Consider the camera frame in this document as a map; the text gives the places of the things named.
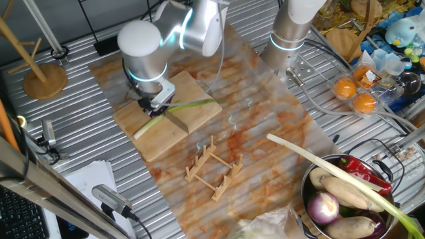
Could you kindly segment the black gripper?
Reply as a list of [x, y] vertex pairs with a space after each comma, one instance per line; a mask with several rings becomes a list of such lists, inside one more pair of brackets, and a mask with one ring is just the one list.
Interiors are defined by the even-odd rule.
[[137, 101], [139, 107], [143, 110], [143, 113], [147, 114], [149, 117], [153, 118], [163, 114], [169, 106], [161, 106], [157, 110], [151, 106], [151, 101], [153, 98], [141, 98]]

